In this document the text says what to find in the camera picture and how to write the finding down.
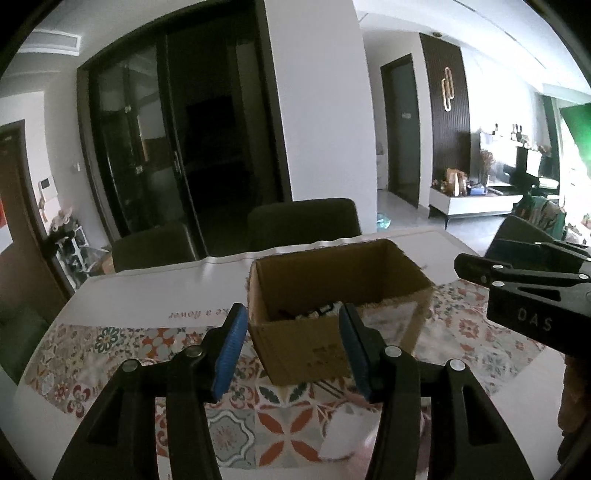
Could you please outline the person right hand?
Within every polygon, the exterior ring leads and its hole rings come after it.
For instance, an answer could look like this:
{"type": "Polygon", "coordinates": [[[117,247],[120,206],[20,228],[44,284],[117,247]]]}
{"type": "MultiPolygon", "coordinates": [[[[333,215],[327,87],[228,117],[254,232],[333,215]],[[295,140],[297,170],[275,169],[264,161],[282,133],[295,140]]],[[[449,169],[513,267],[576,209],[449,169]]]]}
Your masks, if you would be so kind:
{"type": "Polygon", "coordinates": [[[563,441],[558,449],[558,461],[563,464],[583,434],[590,418],[590,362],[565,356],[563,392],[558,413],[558,426],[563,441]]]}

